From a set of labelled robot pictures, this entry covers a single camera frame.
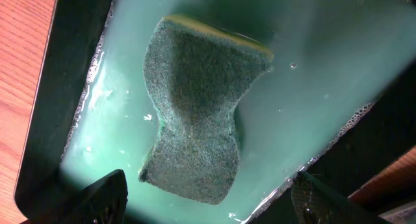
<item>wooden surface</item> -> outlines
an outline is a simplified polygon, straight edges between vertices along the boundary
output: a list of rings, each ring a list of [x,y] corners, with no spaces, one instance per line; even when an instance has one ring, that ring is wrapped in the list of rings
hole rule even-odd
[[[25,217],[13,192],[55,0],[0,0],[0,223]]]

